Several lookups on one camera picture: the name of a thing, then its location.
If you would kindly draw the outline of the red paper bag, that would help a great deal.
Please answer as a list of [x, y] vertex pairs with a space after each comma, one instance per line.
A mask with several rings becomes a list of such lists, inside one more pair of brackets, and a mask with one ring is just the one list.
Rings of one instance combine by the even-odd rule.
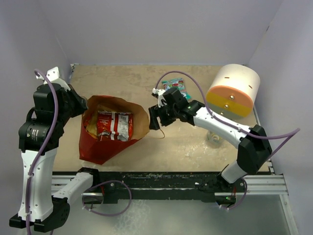
[[[108, 108], [108, 112], [133, 113], [133, 135], [129, 141], [99, 141], [94, 139], [85, 130], [85, 120], [91, 116], [97, 105]], [[102, 165], [126, 148], [135, 144], [149, 133], [149, 116], [144, 108], [136, 103], [128, 102], [122, 98], [94, 95], [88, 99], [88, 109], [82, 114], [81, 133], [79, 139], [80, 159], [94, 164]]]

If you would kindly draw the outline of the red chips bag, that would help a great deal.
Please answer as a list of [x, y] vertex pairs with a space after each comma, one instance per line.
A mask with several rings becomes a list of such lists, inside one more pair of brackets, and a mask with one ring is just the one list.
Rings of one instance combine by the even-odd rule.
[[99, 141], [129, 141], [133, 135], [133, 113], [99, 111], [97, 134]]

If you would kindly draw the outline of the teal snack packet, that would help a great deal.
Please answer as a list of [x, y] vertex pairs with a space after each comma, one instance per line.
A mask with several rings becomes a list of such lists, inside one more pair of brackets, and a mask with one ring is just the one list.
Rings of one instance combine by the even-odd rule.
[[174, 78], [167, 81], [162, 81], [162, 85], [164, 86], [165, 90], [169, 90], [170, 88], [177, 88], [180, 93], [185, 97], [187, 100], [191, 99], [190, 94], [186, 91], [184, 80], [182, 78]]

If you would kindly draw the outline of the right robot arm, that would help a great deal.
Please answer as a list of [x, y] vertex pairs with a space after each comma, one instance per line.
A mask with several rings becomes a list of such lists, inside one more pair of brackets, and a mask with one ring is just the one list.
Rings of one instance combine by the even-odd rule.
[[188, 102], [177, 88], [153, 89], [157, 105], [149, 108], [151, 130], [159, 130], [177, 119], [217, 134], [237, 150], [237, 159], [229, 164], [217, 180], [218, 188], [230, 191], [235, 181], [247, 174], [256, 174], [272, 153], [263, 127], [249, 127], [208, 111], [199, 101]]

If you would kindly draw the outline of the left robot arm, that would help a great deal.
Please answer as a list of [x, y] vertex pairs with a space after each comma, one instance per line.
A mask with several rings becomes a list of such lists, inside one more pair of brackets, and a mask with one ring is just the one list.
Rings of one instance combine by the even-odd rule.
[[86, 101], [71, 85], [40, 85], [33, 94], [35, 106], [19, 128], [23, 160], [23, 193], [19, 212], [9, 220], [18, 229], [47, 233], [65, 224], [70, 205], [86, 190], [99, 190], [99, 171], [83, 167], [56, 193], [51, 191], [54, 160], [59, 139], [70, 118], [84, 113]]

